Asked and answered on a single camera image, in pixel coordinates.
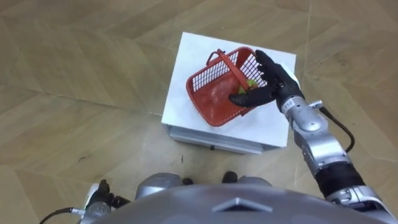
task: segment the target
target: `red basket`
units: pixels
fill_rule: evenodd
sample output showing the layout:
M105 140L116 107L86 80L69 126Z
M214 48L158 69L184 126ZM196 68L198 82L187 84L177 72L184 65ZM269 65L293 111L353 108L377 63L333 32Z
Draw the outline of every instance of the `red basket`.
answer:
M235 117L245 115L254 108L242 108L232 104L228 96L237 94L239 87L250 89L246 80L255 80L257 86L265 86L257 70L258 63L252 49L240 47L229 54L218 49L211 53L206 67L187 81L187 91L193 104L206 122L222 126Z

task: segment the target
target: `black glove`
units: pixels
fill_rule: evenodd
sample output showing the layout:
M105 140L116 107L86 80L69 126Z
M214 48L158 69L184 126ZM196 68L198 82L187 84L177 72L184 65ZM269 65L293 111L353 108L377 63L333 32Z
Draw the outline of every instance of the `black glove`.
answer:
M256 61L259 63L257 69L262 72L261 78L267 82L267 85L248 90L246 94L229 95L228 98L232 103L252 108L276 100L280 110L282 103L290 96L298 95L304 98L297 82L263 51L256 51Z

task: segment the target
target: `wooden floor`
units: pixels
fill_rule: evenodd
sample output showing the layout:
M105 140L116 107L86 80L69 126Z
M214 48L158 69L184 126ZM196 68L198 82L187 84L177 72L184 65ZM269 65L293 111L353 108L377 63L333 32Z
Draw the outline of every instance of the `wooden floor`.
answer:
M291 138L261 156L168 138L183 31L297 54L307 99L352 130L357 169L398 215L397 13L396 0L1 0L0 223L78 207L103 178L131 198L163 171L218 183L235 170L320 196Z

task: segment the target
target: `green object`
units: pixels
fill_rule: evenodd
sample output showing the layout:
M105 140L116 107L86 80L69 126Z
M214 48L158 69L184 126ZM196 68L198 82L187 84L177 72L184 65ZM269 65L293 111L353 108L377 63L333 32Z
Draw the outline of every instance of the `green object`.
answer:
M249 85L249 87L252 87L254 85L258 85L255 80L246 80L246 83ZM239 86L239 91L238 94L245 94L246 91L244 91L243 86Z

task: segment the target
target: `white box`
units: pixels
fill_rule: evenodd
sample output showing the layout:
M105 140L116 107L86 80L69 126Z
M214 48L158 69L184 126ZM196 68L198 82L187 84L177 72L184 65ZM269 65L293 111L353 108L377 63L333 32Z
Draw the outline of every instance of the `white box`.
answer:
M295 67L295 54L184 32L162 117L162 124L171 138L243 154L260 154L264 150L287 145L289 124L275 101L221 127L212 127L202 118L187 93L188 78L205 67L212 52L221 49L228 53L244 46L263 50L297 81L291 72Z

